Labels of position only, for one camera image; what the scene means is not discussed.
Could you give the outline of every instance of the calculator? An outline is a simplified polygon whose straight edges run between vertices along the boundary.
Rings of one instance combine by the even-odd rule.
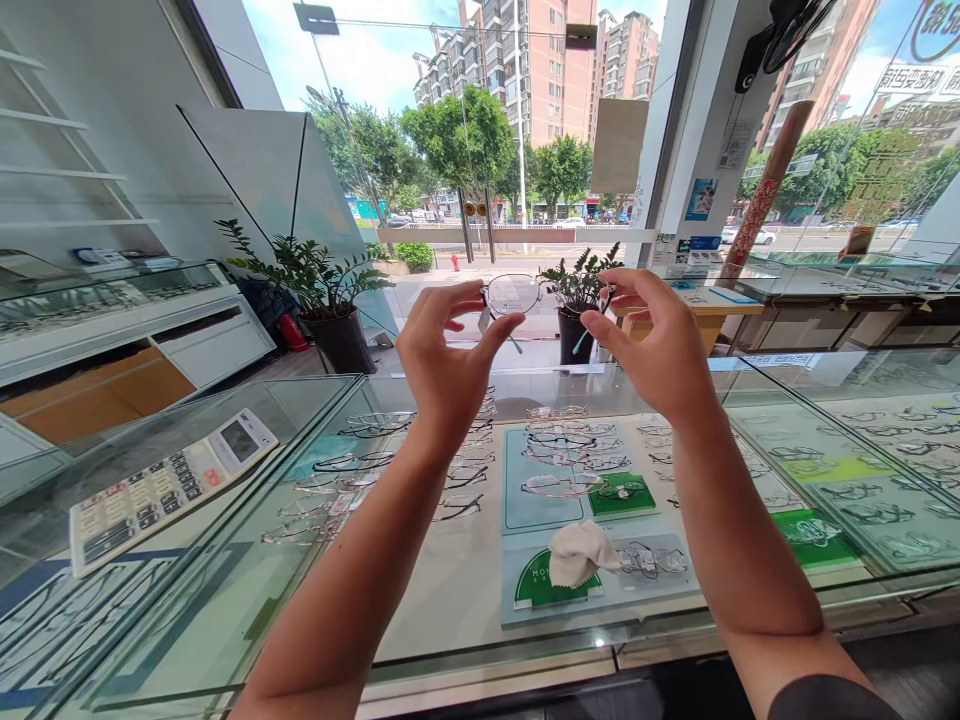
[[[279,444],[250,410],[202,440],[70,508],[74,577],[83,577],[236,482]]]

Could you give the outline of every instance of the forearm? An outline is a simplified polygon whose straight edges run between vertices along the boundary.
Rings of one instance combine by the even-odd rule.
[[[362,689],[460,444],[418,423],[277,620],[246,693]]]
[[[809,635],[816,595],[767,512],[719,403],[674,425],[674,479],[697,578],[725,630]]]

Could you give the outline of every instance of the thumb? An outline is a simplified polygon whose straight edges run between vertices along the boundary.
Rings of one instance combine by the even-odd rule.
[[[499,317],[487,328],[487,332],[480,338],[480,342],[473,349],[473,356],[488,367],[493,364],[493,357],[497,354],[500,346],[510,337],[510,333],[516,330],[517,326],[527,319],[523,313],[512,313]]]
[[[597,342],[612,352],[620,361],[620,364],[626,367],[636,349],[636,343],[627,337],[627,334],[618,328],[616,323],[596,310],[587,310],[585,313],[581,313],[580,322],[596,338]]]

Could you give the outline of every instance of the sky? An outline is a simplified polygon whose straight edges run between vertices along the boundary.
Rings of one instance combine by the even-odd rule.
[[[323,4],[333,8],[338,20],[460,24],[457,0],[326,0]],[[302,110],[306,86],[325,91],[327,82],[311,36],[297,22],[292,0],[243,0],[243,5],[284,108]],[[667,0],[616,0],[597,10],[609,10],[617,20],[631,10],[646,13],[654,29],[662,32],[666,7]],[[342,89],[348,102],[369,103],[380,112],[399,113],[416,106],[413,53],[434,55],[431,35],[422,28],[342,24],[339,36],[318,37],[317,44],[330,84]]]
[[[922,0],[880,0],[863,46],[841,85],[839,94],[850,95],[850,106],[843,117],[862,115],[870,109],[873,105],[874,89],[891,60],[897,64],[918,64],[910,51],[910,38],[913,34],[913,20],[921,4]],[[955,52],[945,55],[934,64],[944,67],[960,64],[960,45]],[[890,105],[910,97],[913,96],[893,95]]]

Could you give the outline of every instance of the fern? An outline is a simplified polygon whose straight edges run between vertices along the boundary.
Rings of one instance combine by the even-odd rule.
[[[583,312],[600,304],[600,291],[606,287],[599,274],[604,270],[623,267],[623,263],[614,258],[620,250],[620,243],[614,243],[610,252],[602,258],[590,254],[590,248],[583,251],[573,264],[573,270],[567,272],[564,258],[555,268],[540,270],[538,277],[553,283],[553,292],[560,302],[571,312]]]
[[[333,253],[315,240],[297,240],[293,235],[274,235],[268,241],[277,258],[277,265],[260,260],[253,251],[250,238],[243,234],[237,220],[215,220],[221,232],[245,257],[227,258],[227,262],[294,293],[308,320],[331,320],[344,317],[355,309],[360,293],[393,287],[385,273],[364,267],[373,261],[369,253],[360,253],[340,262]]]

